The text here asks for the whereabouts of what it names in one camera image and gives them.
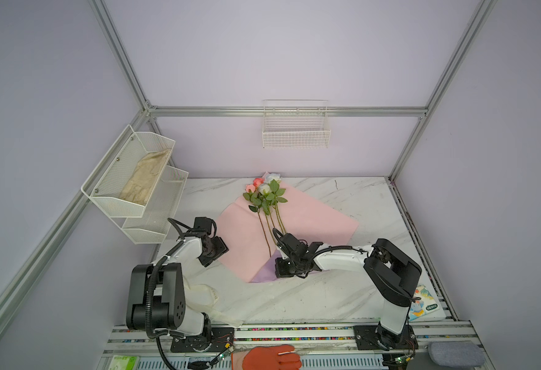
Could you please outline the light pink fake rose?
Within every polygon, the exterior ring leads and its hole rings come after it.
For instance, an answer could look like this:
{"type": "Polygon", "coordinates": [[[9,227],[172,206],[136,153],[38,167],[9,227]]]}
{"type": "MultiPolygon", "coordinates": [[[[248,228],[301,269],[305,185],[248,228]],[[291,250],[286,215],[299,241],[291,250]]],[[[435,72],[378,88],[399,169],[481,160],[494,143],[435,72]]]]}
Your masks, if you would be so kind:
{"type": "Polygon", "coordinates": [[[263,195],[258,191],[258,188],[261,185],[262,183],[255,182],[247,185],[243,193],[243,198],[249,202],[248,209],[258,216],[258,221],[264,235],[264,241],[267,245],[268,256],[271,257],[271,243],[269,241],[269,236],[263,222],[263,215],[265,215],[263,208],[263,195]]]}

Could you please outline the deep pink fake rose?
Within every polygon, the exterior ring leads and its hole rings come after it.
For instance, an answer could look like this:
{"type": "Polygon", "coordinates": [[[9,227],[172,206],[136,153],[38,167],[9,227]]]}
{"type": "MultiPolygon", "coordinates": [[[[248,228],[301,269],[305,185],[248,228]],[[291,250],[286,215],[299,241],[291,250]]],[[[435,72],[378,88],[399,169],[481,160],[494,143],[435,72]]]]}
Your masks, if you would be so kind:
{"type": "MultiPolygon", "coordinates": [[[[262,183],[262,184],[263,184],[263,183],[264,183],[264,179],[263,179],[263,178],[255,178],[253,182],[255,182],[255,183],[262,183]]],[[[266,224],[266,220],[265,220],[264,215],[263,215],[263,222],[264,222],[264,224],[265,224],[265,227],[266,227],[266,230],[267,230],[267,233],[268,233],[268,236],[269,236],[269,241],[270,241],[270,242],[273,241],[274,243],[276,243],[276,240],[277,240],[277,239],[276,239],[276,238],[272,238],[271,235],[270,235],[270,233],[269,233],[269,231],[268,231],[268,229],[267,229],[267,224],[266,224]]]]}

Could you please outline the white fake rose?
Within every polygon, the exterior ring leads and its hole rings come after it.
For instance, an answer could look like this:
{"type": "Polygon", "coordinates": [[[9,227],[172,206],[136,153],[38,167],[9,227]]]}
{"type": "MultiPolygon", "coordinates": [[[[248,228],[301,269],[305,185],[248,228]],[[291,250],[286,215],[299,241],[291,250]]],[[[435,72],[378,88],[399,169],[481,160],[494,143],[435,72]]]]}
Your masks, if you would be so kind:
{"type": "Polygon", "coordinates": [[[279,208],[280,204],[287,203],[287,199],[284,197],[286,189],[281,186],[281,175],[266,174],[264,177],[264,183],[270,188],[270,192],[267,194],[270,196],[270,198],[267,199],[267,202],[270,204],[276,214],[276,219],[279,224],[278,228],[283,234],[286,234],[287,230],[284,226],[279,208]]]}

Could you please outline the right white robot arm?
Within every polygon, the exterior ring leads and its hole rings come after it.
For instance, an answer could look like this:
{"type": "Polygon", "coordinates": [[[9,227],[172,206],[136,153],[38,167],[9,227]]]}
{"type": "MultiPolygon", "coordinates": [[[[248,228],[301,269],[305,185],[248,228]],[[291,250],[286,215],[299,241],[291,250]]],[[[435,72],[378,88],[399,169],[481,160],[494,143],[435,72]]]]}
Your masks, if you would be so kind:
{"type": "Polygon", "coordinates": [[[384,238],[362,248],[321,242],[309,245],[277,228],[272,234],[281,252],[281,257],[275,259],[277,278],[305,279],[312,272],[333,270],[366,274],[384,299],[375,329],[375,345],[388,351],[401,344],[422,274],[422,268],[415,260],[384,238]]]}

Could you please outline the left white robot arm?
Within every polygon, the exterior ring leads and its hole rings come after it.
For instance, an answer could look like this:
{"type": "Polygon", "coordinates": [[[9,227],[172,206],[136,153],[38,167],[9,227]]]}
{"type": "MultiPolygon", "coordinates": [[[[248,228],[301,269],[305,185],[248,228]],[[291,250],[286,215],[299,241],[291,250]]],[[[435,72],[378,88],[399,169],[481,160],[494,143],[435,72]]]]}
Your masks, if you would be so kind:
{"type": "Polygon", "coordinates": [[[136,266],[130,278],[126,325],[144,331],[154,340],[164,366],[173,369],[161,339],[171,337],[170,351],[219,352],[211,360],[192,362],[189,369],[211,369],[233,349],[233,328],[215,328],[207,313],[190,308],[185,295],[184,261],[199,261],[207,267],[228,252],[217,236],[217,225],[208,217],[197,217],[193,227],[173,218],[168,222],[178,232],[177,243],[160,259],[136,266]]]}

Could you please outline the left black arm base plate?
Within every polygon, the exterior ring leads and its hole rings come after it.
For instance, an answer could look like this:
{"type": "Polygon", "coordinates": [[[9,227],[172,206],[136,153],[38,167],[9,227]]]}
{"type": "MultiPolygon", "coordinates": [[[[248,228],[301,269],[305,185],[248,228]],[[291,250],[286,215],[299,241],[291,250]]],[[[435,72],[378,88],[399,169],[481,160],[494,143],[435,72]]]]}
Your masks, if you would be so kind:
{"type": "Polygon", "coordinates": [[[235,329],[214,326],[205,328],[200,335],[174,338],[170,345],[172,353],[218,353],[234,343],[235,329]]]}

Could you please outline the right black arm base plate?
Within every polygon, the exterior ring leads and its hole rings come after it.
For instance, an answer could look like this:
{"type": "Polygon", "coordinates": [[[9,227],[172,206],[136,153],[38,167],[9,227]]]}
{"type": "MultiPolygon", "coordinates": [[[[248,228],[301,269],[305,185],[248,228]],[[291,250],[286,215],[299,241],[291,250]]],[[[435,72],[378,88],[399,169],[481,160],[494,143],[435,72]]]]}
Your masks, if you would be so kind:
{"type": "Polygon", "coordinates": [[[404,325],[400,334],[392,333],[381,325],[355,325],[353,327],[358,350],[416,350],[418,342],[410,325],[404,325]]]}

